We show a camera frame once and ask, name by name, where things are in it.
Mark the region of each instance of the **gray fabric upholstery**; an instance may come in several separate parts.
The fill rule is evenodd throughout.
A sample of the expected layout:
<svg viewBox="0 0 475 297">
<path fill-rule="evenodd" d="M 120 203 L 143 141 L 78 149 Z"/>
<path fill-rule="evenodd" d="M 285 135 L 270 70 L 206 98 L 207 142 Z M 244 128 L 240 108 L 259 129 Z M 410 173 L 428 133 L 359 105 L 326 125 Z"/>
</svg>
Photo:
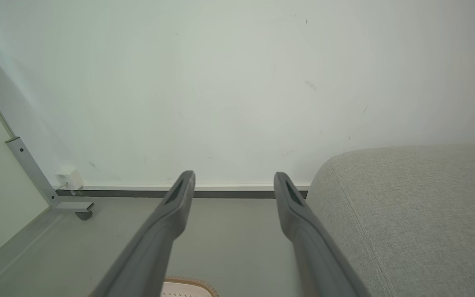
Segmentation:
<svg viewBox="0 0 475 297">
<path fill-rule="evenodd" d="M 372 295 L 475 295 L 475 145 L 341 154 L 307 203 Z"/>
</svg>

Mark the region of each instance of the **white electrical box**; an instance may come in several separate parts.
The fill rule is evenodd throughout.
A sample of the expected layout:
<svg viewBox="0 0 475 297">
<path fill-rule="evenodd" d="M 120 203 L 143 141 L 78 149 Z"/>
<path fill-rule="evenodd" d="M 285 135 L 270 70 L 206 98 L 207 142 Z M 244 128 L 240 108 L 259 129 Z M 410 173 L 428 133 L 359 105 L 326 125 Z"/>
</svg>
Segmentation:
<svg viewBox="0 0 475 297">
<path fill-rule="evenodd" d="M 63 167 L 59 172 L 54 175 L 63 189 L 78 190 L 83 186 L 83 179 L 75 167 Z"/>
</svg>

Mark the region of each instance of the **gray floor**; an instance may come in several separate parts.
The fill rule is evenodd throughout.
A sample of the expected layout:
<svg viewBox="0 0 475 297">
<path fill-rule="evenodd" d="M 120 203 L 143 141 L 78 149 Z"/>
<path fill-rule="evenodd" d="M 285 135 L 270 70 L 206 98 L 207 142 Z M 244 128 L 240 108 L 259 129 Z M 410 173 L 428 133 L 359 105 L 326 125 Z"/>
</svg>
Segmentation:
<svg viewBox="0 0 475 297">
<path fill-rule="evenodd" d="M 0 296 L 89 295 L 160 199 L 93 201 L 88 221 L 49 211 L 0 248 Z M 167 274 L 221 297 L 301 296 L 274 199 L 194 199 Z"/>
</svg>

